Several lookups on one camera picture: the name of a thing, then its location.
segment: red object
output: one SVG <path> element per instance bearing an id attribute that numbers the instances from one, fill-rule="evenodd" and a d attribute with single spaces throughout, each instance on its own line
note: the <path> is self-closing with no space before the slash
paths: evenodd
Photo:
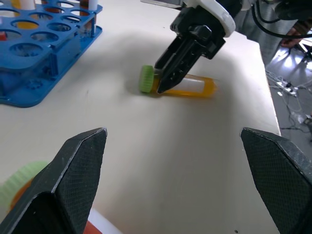
<path id="1" fill-rule="evenodd" d="M 6 40 L 5 32 L 0 32 L 0 40 Z"/>
<path id="2" fill-rule="evenodd" d="M 92 223 L 89 221 L 83 231 L 83 234 L 102 234 Z"/>

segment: rack hole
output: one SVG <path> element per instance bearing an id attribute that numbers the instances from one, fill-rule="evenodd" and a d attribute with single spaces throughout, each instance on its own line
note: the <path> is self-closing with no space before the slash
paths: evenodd
<path id="1" fill-rule="evenodd" d="M 71 30 L 71 27 L 64 23 L 51 23 L 51 24 L 48 24 L 47 27 L 57 32 L 66 32 L 66 31 Z"/>
<path id="2" fill-rule="evenodd" d="M 17 17 L 20 13 L 18 11 L 8 10 L 8 9 L 0 9 L 0 16 L 2 17 Z"/>
<path id="3" fill-rule="evenodd" d="M 55 35 L 54 33 L 47 33 L 47 32 L 34 33 L 30 37 L 33 40 L 40 41 L 40 42 L 54 42 L 59 39 L 59 37 Z"/>
<path id="4" fill-rule="evenodd" d="M 80 19 L 75 16 L 63 16 L 62 19 L 67 23 L 79 23 Z"/>
<path id="5" fill-rule="evenodd" d="M 36 29 L 38 28 L 38 24 L 28 20 L 17 20 L 12 22 L 12 26 L 19 29 Z"/>
<path id="6" fill-rule="evenodd" d="M 42 48 L 35 44 L 30 43 L 20 43 L 13 45 L 10 51 L 17 56 L 21 57 L 34 57 L 40 54 Z"/>
<path id="7" fill-rule="evenodd" d="M 70 4 L 70 3 L 67 3 L 67 2 L 63 2 L 63 1 L 58 1 L 58 2 L 57 2 L 57 5 L 58 5 L 58 6 L 61 6 L 61 7 L 65 7 L 65 8 L 74 7 L 74 5 L 72 5 L 72 4 Z"/>
<path id="8" fill-rule="evenodd" d="M 63 13 L 64 11 L 58 7 L 47 7 L 45 8 L 45 11 L 50 12 L 50 13 Z"/>
<path id="9" fill-rule="evenodd" d="M 16 40 L 21 37 L 21 34 L 12 30 L 2 29 L 0 30 L 0 41 L 4 40 Z"/>
<path id="10" fill-rule="evenodd" d="M 79 10 L 71 11 L 71 13 L 74 14 L 75 16 L 88 16 L 88 15 L 90 15 L 89 12 L 79 11 Z"/>
<path id="11" fill-rule="evenodd" d="M 40 20 L 40 21 L 49 21 L 53 19 L 53 16 L 46 14 L 46 13 L 33 13 L 30 15 L 31 18 L 34 20 Z"/>

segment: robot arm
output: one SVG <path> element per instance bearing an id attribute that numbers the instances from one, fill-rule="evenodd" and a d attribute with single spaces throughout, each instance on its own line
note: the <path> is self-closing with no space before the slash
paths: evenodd
<path id="1" fill-rule="evenodd" d="M 178 85 L 200 56 L 212 59 L 225 43 L 224 37 L 229 37 L 235 30 L 233 18 L 241 10 L 250 9 L 257 0 L 141 1 L 181 10 L 170 26 L 177 37 L 155 64 L 155 73 L 160 77 L 157 92 L 163 93 Z M 263 1 L 271 4 L 282 20 L 312 16 L 310 0 Z"/>
<path id="2" fill-rule="evenodd" d="M 170 26 L 177 37 L 155 64 L 157 92 L 178 85 L 200 56 L 212 59 L 235 30 L 233 18 L 241 9 L 240 0 L 184 0 Z"/>

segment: green screw cap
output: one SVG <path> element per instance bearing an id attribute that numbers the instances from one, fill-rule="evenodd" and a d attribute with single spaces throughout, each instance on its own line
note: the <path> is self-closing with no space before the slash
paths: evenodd
<path id="1" fill-rule="evenodd" d="M 16 193 L 47 165 L 42 161 L 31 162 L 11 175 L 0 188 L 1 205 L 9 209 Z"/>
<path id="2" fill-rule="evenodd" d="M 154 68 L 150 65 L 142 66 L 139 88 L 141 92 L 150 93 L 154 82 Z"/>

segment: floor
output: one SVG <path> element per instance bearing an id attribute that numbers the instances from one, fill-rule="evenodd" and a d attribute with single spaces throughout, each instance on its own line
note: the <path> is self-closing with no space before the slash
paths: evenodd
<path id="1" fill-rule="evenodd" d="M 312 62 L 301 62 L 303 57 L 301 51 L 292 49 L 289 54 L 288 49 L 280 48 L 266 70 L 274 74 L 273 77 L 269 76 L 268 81 L 282 136 L 290 139 L 306 156 L 312 158 L 312 135 L 307 126 L 298 121 L 298 117 L 312 113 Z M 274 88 L 276 84 L 272 79 L 278 80 L 281 77 L 294 87 L 306 84 L 304 88 L 298 90 L 298 98 Z M 283 129 L 293 126 L 294 122 L 296 129 Z"/>

